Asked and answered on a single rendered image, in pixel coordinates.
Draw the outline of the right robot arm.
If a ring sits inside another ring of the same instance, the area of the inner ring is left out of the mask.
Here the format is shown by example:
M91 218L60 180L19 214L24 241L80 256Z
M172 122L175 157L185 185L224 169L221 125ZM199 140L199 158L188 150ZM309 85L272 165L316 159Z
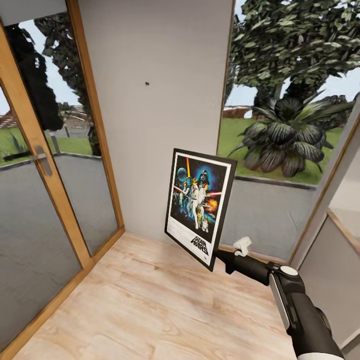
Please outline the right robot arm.
M324 312L306 295L304 282L296 270L275 262L268 264L248 255L249 236L235 242L235 252L218 249L213 254L225 263L228 274L238 271L271 291L284 328L292 337L297 360L344 360L332 338L330 323Z

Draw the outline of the poster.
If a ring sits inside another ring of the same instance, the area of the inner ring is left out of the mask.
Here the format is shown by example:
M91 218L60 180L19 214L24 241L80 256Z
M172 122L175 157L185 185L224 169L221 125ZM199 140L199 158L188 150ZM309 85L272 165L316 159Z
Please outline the poster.
M164 233L213 272L237 160L173 149Z

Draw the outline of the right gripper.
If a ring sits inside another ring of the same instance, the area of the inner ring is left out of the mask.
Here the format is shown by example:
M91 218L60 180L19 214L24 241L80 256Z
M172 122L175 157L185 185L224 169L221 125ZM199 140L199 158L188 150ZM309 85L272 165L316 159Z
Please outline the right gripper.
M258 261L256 258L253 258L249 255L241 256L235 255L234 252L229 252L225 250L218 249L217 251L212 251L213 254L225 263L225 272L228 274L238 271L252 279L253 270L255 263Z

